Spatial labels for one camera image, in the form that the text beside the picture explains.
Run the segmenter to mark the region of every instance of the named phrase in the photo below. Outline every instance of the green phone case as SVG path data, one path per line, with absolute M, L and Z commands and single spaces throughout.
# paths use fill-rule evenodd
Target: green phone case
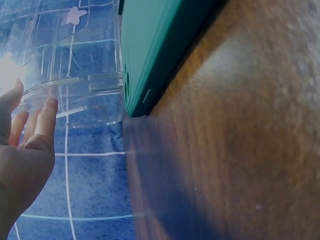
M 225 0 L 121 2 L 125 109 L 130 117 L 141 117 L 152 110 L 204 24 Z

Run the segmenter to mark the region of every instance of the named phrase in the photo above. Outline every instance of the wooden table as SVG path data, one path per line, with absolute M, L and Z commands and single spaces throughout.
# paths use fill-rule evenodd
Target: wooden table
M 126 119 L 139 240 L 320 239 L 320 1 L 230 0 Z

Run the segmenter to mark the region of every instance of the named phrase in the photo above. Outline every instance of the star shape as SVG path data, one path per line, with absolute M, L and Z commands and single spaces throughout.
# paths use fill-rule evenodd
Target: star shape
M 79 25 L 80 17 L 86 15 L 87 12 L 87 10 L 79 10 L 77 6 L 74 6 L 69 10 L 69 12 L 65 12 L 62 14 L 63 21 L 61 25 L 66 25 L 69 23 L 73 25 Z

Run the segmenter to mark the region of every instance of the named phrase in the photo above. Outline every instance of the sunlight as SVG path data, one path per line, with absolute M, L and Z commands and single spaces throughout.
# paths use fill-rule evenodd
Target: sunlight
M 0 59 L 0 94 L 4 94 L 15 85 L 16 79 L 20 79 L 23 84 L 26 83 L 27 67 L 18 66 L 12 60 L 11 52 L 8 52 Z

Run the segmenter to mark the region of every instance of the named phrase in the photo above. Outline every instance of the clear plastic container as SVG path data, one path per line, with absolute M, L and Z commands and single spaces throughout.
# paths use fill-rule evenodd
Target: clear plastic container
M 57 98 L 57 117 L 88 111 L 78 128 L 124 113 L 117 1 L 0 0 L 0 93 L 24 83 L 18 111 Z

